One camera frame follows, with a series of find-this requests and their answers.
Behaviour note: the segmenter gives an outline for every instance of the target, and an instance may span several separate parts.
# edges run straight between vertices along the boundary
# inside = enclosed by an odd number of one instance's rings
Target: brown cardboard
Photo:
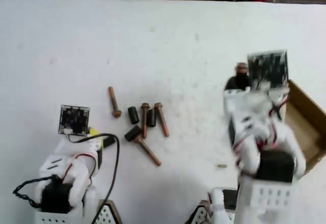
[[[326,155],[326,114],[295,82],[289,81],[285,122],[292,128],[306,157],[306,173]]]

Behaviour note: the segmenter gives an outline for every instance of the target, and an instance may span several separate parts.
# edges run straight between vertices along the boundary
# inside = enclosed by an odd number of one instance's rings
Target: red wire
[[[93,170],[92,170],[92,173],[90,174],[90,180],[91,180],[91,182],[92,182],[91,177],[92,177],[92,175],[94,174],[95,169],[96,169],[96,159],[94,158],[93,155],[91,155],[91,154],[85,154],[85,153],[83,153],[83,154],[77,154],[77,155],[75,156],[74,159],[77,159],[77,158],[80,157],[80,156],[88,156],[88,157],[91,157],[91,158],[94,160],[94,168],[93,168]],[[65,172],[65,174],[64,174],[64,176],[63,176],[62,181],[65,180],[65,178],[66,178],[66,176],[67,176],[67,173],[68,173],[68,171],[70,170],[71,167],[72,167],[72,164],[70,164],[70,165],[67,167],[66,172]]]
[[[284,100],[282,101],[282,103],[278,106],[278,108],[281,109],[281,107],[282,107],[284,104],[286,104],[287,101],[289,101],[288,98],[284,99]],[[273,108],[270,109],[270,111],[268,112],[268,116],[271,116],[271,114],[273,113],[273,110],[274,110]]]

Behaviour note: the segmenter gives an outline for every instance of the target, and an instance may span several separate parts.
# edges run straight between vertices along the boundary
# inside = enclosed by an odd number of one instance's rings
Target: white table
[[[59,139],[61,104],[89,106],[90,125],[121,138],[114,200],[124,223],[184,223],[206,192],[236,187],[222,90],[250,52],[288,49],[289,74],[323,109],[326,6],[151,0],[0,0],[0,216],[31,223],[12,195]],[[111,116],[107,88],[123,115]],[[156,167],[123,139],[129,106],[162,102],[171,136],[150,129]],[[115,146],[95,184],[102,196]],[[226,169],[215,164],[226,163]],[[301,222],[323,223],[323,160],[302,179]],[[34,187],[25,192],[33,194]]]

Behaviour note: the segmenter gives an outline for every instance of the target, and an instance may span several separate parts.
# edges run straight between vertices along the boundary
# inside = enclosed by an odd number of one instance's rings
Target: metal screw
[[[112,107],[113,107],[112,115],[113,115],[113,117],[118,118],[121,116],[121,111],[118,109],[116,96],[114,96],[113,87],[108,88],[108,94],[111,98],[111,103],[112,103]]]
[[[138,143],[142,149],[146,152],[146,154],[153,160],[155,165],[160,166],[162,163],[159,159],[155,156],[155,154],[149,149],[149,147],[145,144],[142,137],[139,135],[134,140],[135,143]]]
[[[165,122],[162,107],[163,107],[163,105],[161,103],[154,104],[154,108],[155,108],[155,110],[157,112],[158,118],[161,121],[163,133],[164,133],[165,136],[169,136],[170,134],[169,134],[169,130],[168,130],[168,127],[167,127],[167,123]]]
[[[147,137],[147,111],[149,109],[149,104],[148,103],[143,103],[142,104],[142,110],[143,110],[143,138]]]
[[[154,153],[149,149],[149,147],[145,144],[144,140],[141,137],[142,130],[139,126],[134,126],[130,131],[125,134],[125,138],[128,142],[134,141],[139,144],[142,149],[148,154],[148,156],[154,161],[157,166],[161,165],[161,161],[154,155]]]

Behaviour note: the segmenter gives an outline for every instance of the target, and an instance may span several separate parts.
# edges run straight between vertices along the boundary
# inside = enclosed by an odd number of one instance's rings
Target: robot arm
[[[237,153],[243,164],[242,171],[249,175],[256,174],[259,168],[260,153],[253,135],[249,135],[236,145]]]

